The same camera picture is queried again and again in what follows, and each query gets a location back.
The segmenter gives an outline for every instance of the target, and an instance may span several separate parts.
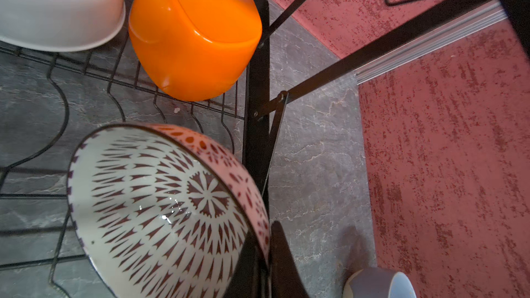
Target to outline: patterned bowl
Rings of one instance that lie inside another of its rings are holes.
[[[247,170],[212,139],[167,124],[113,124],[70,162],[77,237],[119,298],[221,297],[247,235],[269,222]]]

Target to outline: bowl rim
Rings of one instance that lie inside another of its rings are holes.
[[[258,242],[258,236],[257,236],[257,233],[255,232],[255,229],[254,229],[254,226],[252,225],[252,223],[250,222],[249,218],[248,218],[248,215],[246,213],[246,211],[241,207],[241,204],[239,203],[239,201],[237,200],[237,198],[235,197],[235,195],[232,193],[232,191],[230,191],[230,189],[228,189],[228,185],[226,184],[226,182],[224,182],[224,180],[221,179],[221,177],[216,173],[216,171],[214,171],[206,162],[204,162],[199,156],[197,156],[193,151],[191,151],[189,148],[187,148],[185,145],[183,145],[181,142],[179,142],[178,140],[176,139],[173,139],[169,136],[167,136],[166,134],[152,128],[152,127],[149,127],[149,126],[145,126],[143,125],[142,123],[129,123],[129,122],[122,122],[122,123],[112,123],[112,124],[108,124],[108,125],[104,125],[102,127],[99,127],[93,131],[91,131],[87,136],[83,137],[83,139],[81,140],[81,142],[79,142],[77,144],[77,146],[75,147],[75,150],[74,150],[74,153],[72,154],[72,156],[70,157],[70,162],[68,163],[68,175],[66,176],[66,187],[67,187],[67,194],[66,194],[66,199],[67,199],[67,202],[68,202],[68,212],[70,214],[70,220],[72,221],[72,224],[74,226],[74,231],[75,231],[75,235],[76,235],[76,238],[77,240],[80,242],[81,244],[81,247],[83,248],[83,251],[85,253],[85,255],[87,256],[89,262],[90,262],[90,265],[94,268],[94,270],[96,271],[96,274],[97,276],[101,279],[101,281],[103,282],[103,284],[110,290],[110,292],[115,296],[115,297],[118,297],[118,295],[116,295],[116,293],[114,292],[114,290],[110,287],[110,285],[106,282],[106,280],[100,275],[100,272],[98,270],[98,268],[96,267],[94,261],[92,260],[92,257],[90,256],[90,253],[88,252],[87,248],[86,248],[86,245],[83,243],[83,240],[82,238],[79,236],[79,233],[78,233],[78,226],[77,226],[77,222],[76,220],[74,219],[74,212],[72,210],[72,207],[71,207],[71,203],[70,203],[70,199],[71,199],[71,186],[70,186],[70,167],[71,167],[71,164],[73,163],[73,160],[74,160],[74,157],[77,153],[77,151],[80,149],[81,145],[84,144],[84,142],[86,140],[88,140],[89,138],[91,138],[92,136],[94,136],[96,133],[100,132],[100,131],[103,131],[103,130],[106,130],[106,129],[113,129],[113,128],[123,128],[123,127],[127,127],[127,128],[135,128],[135,129],[141,129],[141,130],[144,130],[144,131],[147,131],[149,133],[153,133],[157,136],[160,136],[164,139],[166,139],[167,141],[177,145],[178,147],[184,149],[190,156],[192,156],[195,160],[199,161],[199,163],[204,166],[206,169],[208,169],[214,176],[215,178],[219,181],[219,182],[222,182],[222,185],[223,187],[225,188],[226,192],[229,194],[229,196],[232,198],[232,200],[234,201],[235,203],[235,206],[237,207],[237,209],[240,211],[240,213],[242,215],[244,215],[244,220],[245,222],[247,223],[247,227],[248,227],[248,232],[251,232],[252,235],[255,237],[255,245],[259,247],[259,256],[261,259],[265,260],[265,264],[267,266],[267,268],[269,268],[269,263],[268,263],[268,260],[265,259],[265,256],[264,256],[264,253],[263,253],[263,250],[261,248],[261,245],[259,244]]]

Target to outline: metal frame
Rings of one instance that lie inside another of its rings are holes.
[[[244,120],[244,132],[243,132],[243,165],[246,166],[251,176],[254,178],[258,187],[261,190],[263,199],[268,210],[268,175],[270,170],[270,164],[272,162],[272,157],[274,155],[275,145],[278,139],[283,114],[286,110],[288,103],[295,101],[296,99],[309,94],[310,92],[319,89],[323,85],[334,81],[335,79],[343,76],[344,74],[355,70],[374,59],[381,57],[382,55],[397,49],[398,47],[408,43],[417,37],[422,36],[427,33],[429,30],[432,30],[443,23],[455,19],[474,8],[480,6],[481,4],[487,2],[488,0],[444,0],[439,4],[436,4],[426,12],[420,14],[419,16],[413,18],[407,23],[401,25],[400,27],[392,30],[388,34],[382,36],[381,38],[375,40],[374,42],[364,46],[360,50],[355,51],[349,56],[339,60],[338,62],[332,64],[316,75],[308,78],[302,83],[296,85],[288,91],[282,91],[280,94],[273,100],[270,99],[269,95],[269,64],[270,64],[270,44],[269,37],[284,23],[289,16],[291,16],[306,0],[294,0],[293,3],[271,24],[269,25],[269,5],[267,0],[254,0],[258,11],[260,12],[261,20],[263,23],[263,36],[260,40],[258,48],[255,51],[254,56],[251,58],[250,63],[247,67],[247,88],[245,96],[245,113],[244,117],[237,114],[237,91],[238,85],[235,84],[236,89],[236,106],[235,109],[230,112],[225,106],[225,95],[222,97],[221,108],[214,107],[212,102],[208,100],[200,103],[189,103],[191,105],[190,114],[197,123],[198,128],[203,132],[202,125],[196,116],[193,113],[194,107],[201,107],[219,113],[221,115],[222,126],[227,130],[230,140],[232,142],[232,151],[234,151],[234,140],[232,134],[230,133],[228,127],[223,121],[225,115],[232,116],[237,119]],[[403,3],[410,3],[417,0],[401,0],[397,2],[392,2],[390,0],[385,0],[385,3],[388,6],[400,5]],[[508,18],[514,25],[518,36],[520,37],[523,47],[530,54],[529,44],[530,44],[530,35],[528,28],[523,25],[523,18],[528,17],[528,12],[525,8],[530,7],[529,0],[500,0],[504,9],[507,11]],[[119,55],[116,58],[116,62],[111,70],[105,70],[93,66],[90,64],[90,59],[93,54],[93,50],[90,51],[84,62],[79,62],[71,60],[61,56],[58,53],[48,55],[47,58],[42,58],[41,56],[35,56],[32,54],[27,54],[23,49],[16,48],[15,50],[7,49],[0,47],[0,52],[9,53],[14,56],[23,57],[28,60],[46,63],[48,64],[48,72],[46,78],[49,83],[57,90],[60,94],[64,106],[64,119],[63,124],[60,127],[56,136],[42,149],[36,151],[33,155],[13,162],[7,167],[0,168],[2,170],[2,175],[0,176],[0,190],[5,182],[7,175],[13,171],[19,172],[39,172],[39,170],[29,170],[18,168],[17,166],[36,158],[37,156],[46,152],[50,149],[63,135],[63,132],[68,125],[68,118],[70,115],[68,100],[61,90],[61,88],[53,81],[52,71],[54,69],[64,69],[72,72],[80,73],[83,76],[88,76],[100,80],[107,81],[106,93],[115,103],[120,117],[123,122],[126,120],[126,116],[123,112],[123,109],[120,103],[112,95],[112,86],[114,84],[119,84],[121,86],[126,86],[139,92],[148,92],[153,95],[153,106],[159,112],[163,122],[167,122],[166,117],[162,113],[161,109],[157,106],[158,97],[171,98],[170,96],[160,93],[158,88],[151,90],[138,85],[138,76],[140,72],[140,63],[137,64],[136,73],[134,76],[134,82],[128,83],[121,80],[115,79],[117,68],[125,49],[126,43],[128,41],[128,36],[125,42],[122,44]],[[66,61],[68,64],[58,63],[58,60]],[[272,126],[269,130],[269,114],[275,111],[274,120]],[[59,171],[56,174],[66,175],[66,171]],[[0,194],[0,199],[66,199],[66,195],[57,194],[57,195],[42,195],[42,194]],[[49,284],[56,288],[61,294],[68,296],[67,292],[61,288],[54,280],[55,268],[60,262],[70,262],[74,260],[83,260],[87,258],[86,255],[75,255],[68,257],[60,257],[59,252],[62,246],[63,237],[70,227],[68,222],[70,219],[70,213],[67,212],[63,225],[60,228],[42,228],[38,229],[38,232],[44,231],[59,231],[60,236],[57,242],[55,254],[53,258],[42,259],[42,260],[33,260],[29,262],[16,262],[12,264],[0,265],[0,270],[8,269],[19,269],[26,267],[35,267],[42,265],[51,265],[50,274],[49,274]],[[24,232],[29,232],[35,229],[27,229]],[[0,232],[0,235],[20,235],[21,232]],[[283,246],[281,249],[288,249],[287,244],[280,244]],[[281,255],[281,249],[278,250],[278,255]],[[250,264],[254,265],[253,268],[248,268],[246,272],[251,272],[253,274],[252,281],[249,284],[251,290],[247,290],[248,295],[268,295],[268,285],[267,285],[267,268],[264,265],[262,260],[258,260],[257,251],[248,249],[245,250],[245,253],[242,253],[242,260],[248,260]],[[300,281],[300,278],[294,278],[290,272],[285,274],[287,277],[290,277],[292,281]],[[282,297],[282,290],[272,290],[273,295],[277,297]]]

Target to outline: rack leg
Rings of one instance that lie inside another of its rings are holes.
[[[274,33],[306,0],[294,0],[289,7],[287,7],[282,14],[267,28],[263,31],[261,36],[259,47],[262,47],[265,39],[268,39],[270,35]]]
[[[258,188],[261,189],[261,195],[267,190],[267,182],[269,179],[270,165],[272,163],[272,156],[276,148],[276,142],[278,141],[278,134],[280,133],[280,127],[282,126],[283,114],[285,112],[285,106],[289,101],[289,93],[282,91],[276,97],[276,111],[274,113],[274,119],[272,120],[272,127],[269,133],[269,141],[265,148],[265,156],[261,163],[261,168],[258,176]]]
[[[68,257],[60,257],[60,258],[57,258],[57,263],[61,264],[63,262],[76,262],[78,260],[85,260],[86,257],[87,257],[86,255],[75,255],[75,256],[68,256]],[[32,260],[30,262],[14,262],[12,264],[0,265],[0,271],[2,271],[2,270],[21,269],[21,268],[28,268],[28,267],[45,266],[45,265],[51,265],[53,263],[54,263],[54,258],[41,259],[41,260]]]
[[[269,26],[269,3],[267,0],[254,0],[260,12],[263,30]],[[261,162],[264,158],[263,145],[269,138],[269,116],[255,120],[254,112],[270,99],[270,42],[265,40],[263,46],[256,49],[247,67],[247,84],[245,95],[245,127],[243,129],[243,165],[255,182],[258,181]],[[263,194],[263,203],[269,211],[267,191]]]
[[[70,209],[66,212],[65,221],[63,222],[63,228],[59,234],[59,240],[57,241],[57,247],[55,248],[55,255],[50,267],[50,275],[48,276],[49,285],[56,289],[59,293],[63,294],[65,297],[70,298],[70,295],[63,289],[57,282],[54,280],[55,268],[59,260],[59,254],[61,252],[61,246],[63,245],[63,239],[65,237],[66,228],[68,227],[68,220],[70,219]]]

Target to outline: black metal dish rack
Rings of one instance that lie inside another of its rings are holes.
[[[278,29],[287,18],[299,8],[302,3],[306,0],[294,0],[294,2],[272,23],[269,25],[269,3],[267,0],[254,0],[258,11],[261,16],[263,23],[263,36],[248,64],[246,70],[246,86],[245,90],[239,87],[236,83],[235,88],[235,106],[225,105],[225,97],[222,96],[221,102],[205,101],[198,103],[187,103],[189,105],[190,115],[195,120],[197,128],[203,133],[201,122],[197,119],[194,114],[194,108],[202,108],[208,111],[215,112],[219,115],[221,124],[226,129],[234,152],[234,139],[230,132],[230,129],[224,122],[225,116],[233,117],[237,120],[244,121],[243,130],[243,151],[242,151],[242,162],[246,166],[249,173],[253,176],[256,184],[260,188],[264,202],[268,210],[268,191],[267,191],[267,180],[269,174],[269,168],[272,161],[272,156],[275,150],[275,144],[282,123],[282,117],[286,105],[296,99],[307,95],[308,93],[319,89],[321,86],[334,81],[335,79],[343,76],[344,74],[368,63],[372,60],[396,49],[397,47],[412,41],[413,39],[420,37],[429,30],[436,28],[443,23],[446,23],[458,16],[467,13],[470,10],[486,3],[489,0],[444,0],[439,4],[436,4],[426,12],[419,16],[411,19],[407,23],[400,27],[392,30],[388,34],[375,40],[374,42],[364,46],[362,49],[355,51],[351,55],[339,60],[332,64],[328,68],[322,70],[316,75],[308,78],[304,82],[296,85],[288,91],[282,91],[274,99],[270,100],[269,94],[269,64],[270,64],[270,47],[269,37]],[[401,0],[397,2],[391,2],[385,0],[388,6],[395,6],[399,4],[410,3],[417,0]],[[530,0],[500,0],[505,11],[507,12],[508,18],[513,25],[514,30],[520,38],[524,50],[530,55]],[[48,149],[54,146],[54,144],[61,138],[65,129],[68,125],[70,116],[70,109],[68,105],[68,99],[65,93],[59,85],[57,85],[53,78],[52,73],[55,69],[67,70],[70,72],[79,73],[83,76],[90,78],[99,79],[107,83],[106,93],[116,104],[119,116],[123,122],[126,121],[126,115],[122,109],[121,104],[112,94],[112,87],[114,85],[120,85],[128,87],[137,92],[144,92],[153,96],[153,106],[160,114],[160,119],[163,122],[167,122],[164,113],[157,106],[157,100],[160,98],[169,98],[176,102],[178,100],[171,98],[170,96],[159,92],[158,88],[149,88],[139,83],[139,73],[141,65],[138,62],[136,64],[136,72],[133,76],[128,76],[128,80],[117,79],[116,71],[120,63],[120,59],[123,55],[123,51],[127,45],[128,36],[125,37],[121,47],[119,48],[118,56],[113,63],[112,69],[105,69],[97,67],[91,64],[91,58],[97,49],[86,51],[85,60],[74,60],[67,56],[59,53],[39,53],[36,55],[35,51],[26,51],[20,47],[7,47],[0,45],[0,52],[7,53],[12,56],[21,57],[23,59],[39,62],[48,66],[46,72],[46,78],[48,82],[54,87],[63,102],[64,117],[63,123],[59,128],[58,133],[55,137],[42,149],[36,151],[33,155],[27,158],[17,160],[13,159],[13,163],[7,167],[0,167],[2,174],[0,176],[0,199],[66,199],[65,194],[8,194],[1,193],[2,187],[6,180],[6,177],[10,172],[25,172],[27,174],[38,174],[46,172],[46,170],[39,169],[24,169],[20,168],[19,165],[32,160]],[[237,98],[240,92],[244,91],[245,104],[244,113],[237,111]],[[275,111],[272,125],[269,125],[269,114]],[[67,175],[66,170],[54,171],[53,174]],[[35,266],[50,266],[49,283],[51,286],[56,288],[58,291],[63,293],[65,296],[69,296],[68,293],[61,288],[54,280],[55,268],[60,262],[71,262],[74,260],[86,259],[86,255],[72,255],[60,257],[59,253],[63,243],[65,232],[68,228],[68,220],[70,213],[67,212],[65,220],[59,231],[59,240],[53,258],[32,260],[25,262],[15,262],[11,264],[0,265],[0,271],[9,269],[20,269]],[[3,235],[23,235],[23,231],[17,233],[3,232]],[[236,291],[244,292],[244,296],[267,296],[269,294],[269,286],[267,285],[268,271],[266,270],[264,263],[260,262],[257,258],[256,251],[242,252],[240,260],[252,260],[248,263],[248,267],[240,267],[240,275],[234,275],[234,279],[230,285],[237,287]],[[305,290],[301,284],[300,278],[296,273],[296,268],[290,255],[287,241],[283,235],[282,228],[279,224],[272,226],[271,236],[271,282],[272,282],[272,296],[276,297],[288,297],[288,296],[307,296]],[[235,291],[227,291],[227,295],[231,295]]]

